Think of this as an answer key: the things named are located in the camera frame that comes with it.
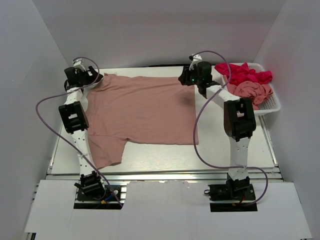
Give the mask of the dusty pink t shirt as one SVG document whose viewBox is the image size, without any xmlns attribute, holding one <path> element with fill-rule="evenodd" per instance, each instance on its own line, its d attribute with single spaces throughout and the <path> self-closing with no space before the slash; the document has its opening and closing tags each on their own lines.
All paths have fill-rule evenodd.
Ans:
<svg viewBox="0 0 320 240">
<path fill-rule="evenodd" d="M 87 93 L 88 144 L 99 169 L 119 164 L 127 142 L 193 145 L 195 88 L 176 77 L 105 74 Z"/>
</svg>

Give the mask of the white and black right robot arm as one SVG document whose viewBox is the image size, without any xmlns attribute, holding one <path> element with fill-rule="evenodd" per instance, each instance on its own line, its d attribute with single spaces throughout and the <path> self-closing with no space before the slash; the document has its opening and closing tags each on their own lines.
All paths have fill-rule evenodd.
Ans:
<svg viewBox="0 0 320 240">
<path fill-rule="evenodd" d="M 198 92 L 223 110 L 223 128 L 230 143 L 230 166 L 224 184 L 212 184 L 205 194 L 212 201 L 243 201 L 251 189 L 248 148 L 257 124 L 250 98 L 241 98 L 213 80 L 207 61 L 184 66 L 178 80 L 183 86 L 197 86 Z"/>
</svg>

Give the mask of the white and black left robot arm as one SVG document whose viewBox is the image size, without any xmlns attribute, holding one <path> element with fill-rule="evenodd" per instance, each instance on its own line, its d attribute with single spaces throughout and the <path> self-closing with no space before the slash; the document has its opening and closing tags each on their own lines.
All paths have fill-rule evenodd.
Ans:
<svg viewBox="0 0 320 240">
<path fill-rule="evenodd" d="M 106 187 L 101 176 L 93 168 L 93 159 L 88 143 L 89 122 L 81 104 L 84 86 L 100 81 L 102 75 L 92 66 L 85 69 L 82 63 L 75 63 L 64 70 L 67 77 L 64 89 L 67 93 L 66 101 L 58 107 L 65 131 L 70 134 L 72 145 L 76 147 L 80 167 L 80 182 L 75 186 L 88 198 L 102 199 L 106 194 Z"/>
</svg>

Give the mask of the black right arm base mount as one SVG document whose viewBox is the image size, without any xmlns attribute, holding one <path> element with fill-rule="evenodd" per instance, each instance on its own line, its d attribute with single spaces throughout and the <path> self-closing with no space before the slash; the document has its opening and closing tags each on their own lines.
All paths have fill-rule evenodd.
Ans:
<svg viewBox="0 0 320 240">
<path fill-rule="evenodd" d="M 247 189 L 231 191 L 226 184 L 211 184 L 203 191 L 209 197 L 212 213 L 257 212 L 257 204 L 250 204 L 256 200 L 253 185 Z"/>
</svg>

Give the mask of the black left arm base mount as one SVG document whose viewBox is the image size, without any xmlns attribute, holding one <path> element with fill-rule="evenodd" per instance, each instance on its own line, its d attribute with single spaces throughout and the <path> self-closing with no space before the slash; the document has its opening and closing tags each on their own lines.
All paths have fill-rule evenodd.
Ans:
<svg viewBox="0 0 320 240">
<path fill-rule="evenodd" d="M 86 196 L 77 190 L 73 204 L 75 210 L 121 210 L 122 207 L 110 191 L 108 185 L 97 196 Z"/>
</svg>

